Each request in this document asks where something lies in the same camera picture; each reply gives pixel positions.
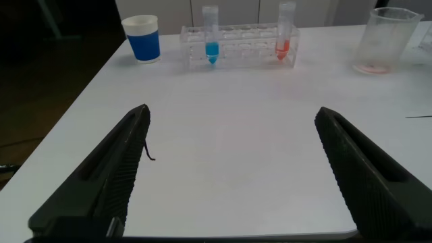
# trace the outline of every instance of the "paper cup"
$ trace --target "paper cup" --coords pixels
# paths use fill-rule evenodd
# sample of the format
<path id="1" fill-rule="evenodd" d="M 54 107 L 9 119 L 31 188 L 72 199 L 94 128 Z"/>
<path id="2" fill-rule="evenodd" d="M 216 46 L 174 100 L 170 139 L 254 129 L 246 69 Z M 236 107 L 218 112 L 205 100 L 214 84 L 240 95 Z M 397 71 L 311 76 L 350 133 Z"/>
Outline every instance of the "paper cup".
<path id="1" fill-rule="evenodd" d="M 161 50 L 156 16 L 133 16 L 121 21 L 121 24 L 139 63 L 159 60 Z"/>

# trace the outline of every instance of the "dark floor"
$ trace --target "dark floor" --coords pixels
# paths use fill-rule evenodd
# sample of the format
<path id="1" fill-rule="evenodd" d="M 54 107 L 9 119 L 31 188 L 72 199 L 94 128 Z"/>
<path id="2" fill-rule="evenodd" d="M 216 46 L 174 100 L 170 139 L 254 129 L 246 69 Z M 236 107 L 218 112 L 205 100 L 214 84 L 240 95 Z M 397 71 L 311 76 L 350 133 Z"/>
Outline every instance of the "dark floor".
<path id="1" fill-rule="evenodd" d="M 25 162 L 125 39 L 119 28 L 81 37 L 43 41 L 26 61 L 0 65 L 0 165 Z M 0 190 L 10 176 L 0 175 Z"/>

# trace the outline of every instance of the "glass beaker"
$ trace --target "glass beaker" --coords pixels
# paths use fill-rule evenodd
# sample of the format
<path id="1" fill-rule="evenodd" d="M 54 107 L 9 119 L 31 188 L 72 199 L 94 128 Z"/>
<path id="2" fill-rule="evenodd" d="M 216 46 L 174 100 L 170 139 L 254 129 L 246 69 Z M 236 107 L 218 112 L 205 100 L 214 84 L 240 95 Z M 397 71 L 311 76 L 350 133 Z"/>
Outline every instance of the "glass beaker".
<path id="1" fill-rule="evenodd" d="M 354 68 L 370 74 L 392 71 L 423 17 L 423 14 L 397 7 L 372 9 L 357 48 Z"/>

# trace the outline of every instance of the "blue test tube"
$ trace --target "blue test tube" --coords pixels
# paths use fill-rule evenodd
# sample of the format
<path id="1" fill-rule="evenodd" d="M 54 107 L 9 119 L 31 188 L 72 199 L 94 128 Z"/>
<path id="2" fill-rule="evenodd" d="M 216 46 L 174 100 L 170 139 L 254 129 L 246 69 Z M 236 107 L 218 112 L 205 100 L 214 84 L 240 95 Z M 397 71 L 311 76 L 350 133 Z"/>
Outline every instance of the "blue test tube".
<path id="1" fill-rule="evenodd" d="M 210 63 L 214 64 L 219 56 L 219 8 L 217 6 L 203 6 L 205 53 Z"/>

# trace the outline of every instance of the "black wire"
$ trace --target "black wire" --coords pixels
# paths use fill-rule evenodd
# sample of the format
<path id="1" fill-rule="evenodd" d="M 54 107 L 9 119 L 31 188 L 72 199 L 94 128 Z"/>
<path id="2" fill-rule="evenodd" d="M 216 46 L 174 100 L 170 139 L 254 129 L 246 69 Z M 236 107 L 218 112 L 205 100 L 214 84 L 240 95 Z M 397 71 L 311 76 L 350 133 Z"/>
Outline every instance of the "black wire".
<path id="1" fill-rule="evenodd" d="M 147 148 L 147 142 L 146 142 L 146 141 L 144 141 L 144 148 L 146 149 L 147 157 L 148 157 L 151 161 L 155 161 L 156 159 L 150 157 L 149 149 Z"/>
<path id="2" fill-rule="evenodd" d="M 13 146 L 13 145 L 17 145 L 17 144 L 21 144 L 21 143 L 25 143 L 25 142 L 32 142 L 32 141 L 42 140 L 44 138 L 45 137 L 43 136 L 43 137 L 40 137 L 40 138 L 31 138 L 31 139 L 26 139 L 26 140 L 23 140 L 23 141 L 12 142 L 12 143 L 9 143 L 9 144 L 2 144 L 2 145 L 0 145 L 0 148 L 4 148 L 4 147 L 7 147 L 7 146 Z"/>

